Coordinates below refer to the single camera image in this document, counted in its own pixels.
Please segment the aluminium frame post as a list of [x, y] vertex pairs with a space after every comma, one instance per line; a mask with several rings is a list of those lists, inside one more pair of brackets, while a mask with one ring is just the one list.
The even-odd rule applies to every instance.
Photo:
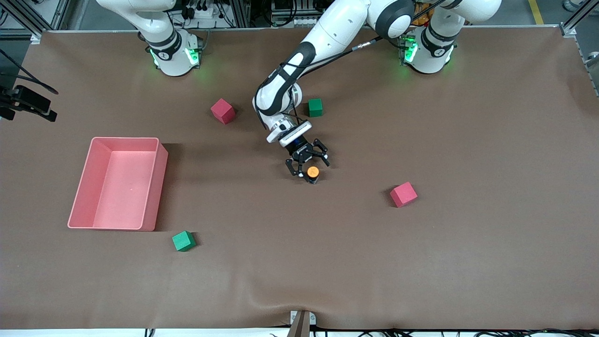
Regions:
[[231, 23], [235, 28], [250, 28], [252, 0], [222, 0], [231, 12]]

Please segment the orange toy pile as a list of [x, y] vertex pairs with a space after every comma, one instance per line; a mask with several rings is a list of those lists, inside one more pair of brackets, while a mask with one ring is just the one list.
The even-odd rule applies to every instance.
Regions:
[[414, 20], [411, 22], [413, 26], [425, 26], [430, 21], [434, 9], [432, 4], [425, 2], [415, 2]]

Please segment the brown table mat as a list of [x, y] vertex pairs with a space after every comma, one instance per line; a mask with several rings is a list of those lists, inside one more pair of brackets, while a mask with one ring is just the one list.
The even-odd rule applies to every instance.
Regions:
[[[306, 32], [213, 32], [180, 78], [135, 33], [29, 47], [58, 118], [0, 122], [0, 329], [270, 327], [297, 309], [329, 329], [599, 329], [599, 99], [576, 40], [471, 27], [437, 74], [384, 41], [309, 74], [324, 114], [307, 138], [331, 162], [311, 185], [252, 109]], [[94, 137], [166, 148], [154, 232], [68, 228]], [[398, 208], [404, 182], [418, 197]]]

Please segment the aluminium frame strut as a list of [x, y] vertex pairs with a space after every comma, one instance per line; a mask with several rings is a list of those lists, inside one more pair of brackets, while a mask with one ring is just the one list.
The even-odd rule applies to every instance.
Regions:
[[0, 0], [0, 38], [40, 37], [59, 30], [73, 0]]

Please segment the pink plastic bin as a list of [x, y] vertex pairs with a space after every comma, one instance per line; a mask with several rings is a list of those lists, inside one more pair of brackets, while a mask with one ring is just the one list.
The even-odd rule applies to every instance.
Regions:
[[94, 137], [67, 226], [154, 231], [167, 160], [156, 137]]

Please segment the brown metal pole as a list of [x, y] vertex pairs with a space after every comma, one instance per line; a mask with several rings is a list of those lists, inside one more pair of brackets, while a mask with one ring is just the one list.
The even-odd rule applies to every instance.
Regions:
[[311, 313], [296, 311], [286, 337], [310, 337]]

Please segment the aluminium frame corner rail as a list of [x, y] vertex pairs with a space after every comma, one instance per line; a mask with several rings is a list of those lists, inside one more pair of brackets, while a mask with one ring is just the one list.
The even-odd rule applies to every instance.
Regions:
[[[584, 19], [596, 17], [599, 20], [599, 0], [561, 0], [561, 6], [570, 12], [570, 17], [560, 23], [563, 37], [577, 37], [576, 28]], [[593, 91], [599, 99], [599, 46], [594, 51], [584, 53], [579, 49], [585, 69], [590, 77]]]

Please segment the pink foam cube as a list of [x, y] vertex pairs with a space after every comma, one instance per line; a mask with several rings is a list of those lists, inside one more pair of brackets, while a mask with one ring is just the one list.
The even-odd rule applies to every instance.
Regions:
[[219, 122], [225, 125], [231, 123], [237, 115], [233, 106], [223, 98], [212, 105], [211, 112]]
[[391, 199], [396, 207], [400, 208], [415, 201], [418, 197], [413, 185], [410, 182], [404, 182], [396, 186], [390, 192]]

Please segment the white power strip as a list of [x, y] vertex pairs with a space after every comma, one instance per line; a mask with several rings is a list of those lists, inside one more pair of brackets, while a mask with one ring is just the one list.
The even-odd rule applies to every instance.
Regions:
[[218, 15], [218, 10], [213, 2], [199, 1], [189, 2], [185, 9], [182, 10], [184, 19], [213, 19]]

